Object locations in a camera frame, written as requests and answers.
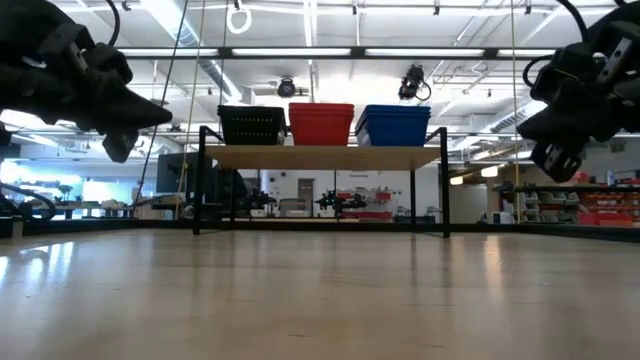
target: black basket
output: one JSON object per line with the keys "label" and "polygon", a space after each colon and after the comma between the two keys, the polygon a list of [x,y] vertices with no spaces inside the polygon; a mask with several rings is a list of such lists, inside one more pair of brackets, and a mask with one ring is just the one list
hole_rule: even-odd
{"label": "black basket", "polygon": [[227,145],[282,145],[287,137],[284,109],[265,106],[218,106]]}

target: black table leg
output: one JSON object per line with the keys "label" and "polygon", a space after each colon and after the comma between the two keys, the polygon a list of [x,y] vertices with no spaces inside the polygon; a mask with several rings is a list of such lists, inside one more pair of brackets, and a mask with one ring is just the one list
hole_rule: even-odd
{"label": "black table leg", "polygon": [[236,222],[236,171],[231,171],[231,216],[229,220],[232,228]]}
{"label": "black table leg", "polygon": [[203,170],[204,170],[204,151],[207,138],[206,127],[200,127],[198,138],[198,165],[196,168],[196,198],[193,212],[193,235],[200,235],[200,219],[202,217],[202,191],[203,191]]}
{"label": "black table leg", "polygon": [[340,222],[341,212],[338,212],[338,172],[333,170],[333,216],[335,216],[336,221]]}
{"label": "black table leg", "polygon": [[449,209],[449,151],[447,149],[447,128],[440,129],[440,186],[442,187],[442,236],[451,236]]}
{"label": "black table leg", "polygon": [[411,228],[416,228],[416,171],[409,172],[409,196],[411,197]]}

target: workbench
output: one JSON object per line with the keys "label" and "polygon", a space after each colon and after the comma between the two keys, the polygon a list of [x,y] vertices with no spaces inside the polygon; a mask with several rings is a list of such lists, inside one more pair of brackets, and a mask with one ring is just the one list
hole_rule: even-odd
{"label": "workbench", "polygon": [[[218,161],[221,168],[278,169],[278,170],[331,170],[336,171],[408,171],[410,174],[410,199],[412,228],[416,225],[416,176],[415,171],[436,159],[440,159],[440,184],[442,192],[443,235],[449,237],[449,166],[447,156],[447,128],[441,127],[427,137],[426,142],[440,136],[440,146],[430,147],[350,147],[350,146],[254,146],[254,145],[206,145],[207,136],[220,142],[222,137],[207,126],[199,132],[198,165],[196,171],[195,212],[193,234],[199,235],[202,222],[205,155]],[[232,176],[231,211],[228,223],[236,226],[236,177]]]}

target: table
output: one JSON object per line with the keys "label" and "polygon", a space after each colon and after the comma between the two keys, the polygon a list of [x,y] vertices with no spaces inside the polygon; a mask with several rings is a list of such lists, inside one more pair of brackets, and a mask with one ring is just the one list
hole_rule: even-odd
{"label": "table", "polygon": [[[89,216],[91,216],[93,210],[105,210],[105,216],[107,217],[117,217],[118,211],[122,211],[123,218],[133,217],[133,207],[125,206],[125,207],[117,207],[117,208],[103,208],[100,205],[56,205],[56,212],[64,211],[65,220],[69,220],[73,218],[73,212],[75,210],[88,210]],[[39,206],[34,208],[34,210],[49,210],[47,206]]]}
{"label": "table", "polygon": [[[439,147],[349,147],[349,146],[259,146],[227,145],[206,146],[207,135],[221,137],[207,126],[200,127],[198,166],[196,171],[195,213],[193,234],[199,235],[201,228],[202,197],[204,186],[203,169],[205,154],[227,169],[282,169],[282,170],[336,170],[348,171],[409,171],[412,227],[416,225],[416,178],[415,170],[440,158],[442,171],[443,234],[449,237],[449,166],[447,155],[447,128],[441,127],[425,142],[440,136]],[[231,183],[231,214],[229,222],[235,224],[235,181]]]}

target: fluorescent light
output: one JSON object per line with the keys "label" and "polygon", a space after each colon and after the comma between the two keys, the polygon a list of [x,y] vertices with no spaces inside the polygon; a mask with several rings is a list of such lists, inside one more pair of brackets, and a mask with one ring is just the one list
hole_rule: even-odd
{"label": "fluorescent light", "polygon": [[[132,48],[118,49],[126,56],[173,56],[169,48]],[[197,56],[198,49],[176,49],[176,56]],[[218,49],[200,49],[200,56],[218,56]]]}
{"label": "fluorescent light", "polygon": [[236,56],[349,56],[345,48],[251,48],[232,49]]}
{"label": "fluorescent light", "polygon": [[31,142],[38,143],[38,144],[41,144],[41,145],[58,146],[58,143],[56,143],[55,141],[53,141],[51,139],[47,139],[46,137],[43,137],[43,136],[40,136],[40,135],[21,136],[21,135],[13,134],[11,137],[16,138],[16,139],[31,141]]}
{"label": "fluorescent light", "polygon": [[492,166],[490,168],[484,168],[480,171],[482,177],[496,177],[498,176],[498,167]]}
{"label": "fluorescent light", "polygon": [[462,178],[462,176],[451,178],[451,180],[449,180],[449,183],[451,185],[462,185],[463,182],[464,182],[464,179]]}
{"label": "fluorescent light", "polygon": [[[556,49],[516,49],[516,56],[544,56],[544,55],[553,55],[556,52]],[[513,57],[514,51],[512,49],[500,49],[498,50],[498,57]]]}
{"label": "fluorescent light", "polygon": [[482,160],[484,158],[488,158],[491,155],[493,155],[493,153],[491,151],[485,150],[483,152],[479,152],[479,153],[473,155],[473,160]]}
{"label": "fluorescent light", "polygon": [[367,56],[443,56],[443,57],[480,57],[483,49],[366,49]]}
{"label": "fluorescent light", "polygon": [[[518,159],[528,159],[531,157],[531,151],[520,151],[518,153]],[[510,159],[515,159],[516,154],[509,156]]]}

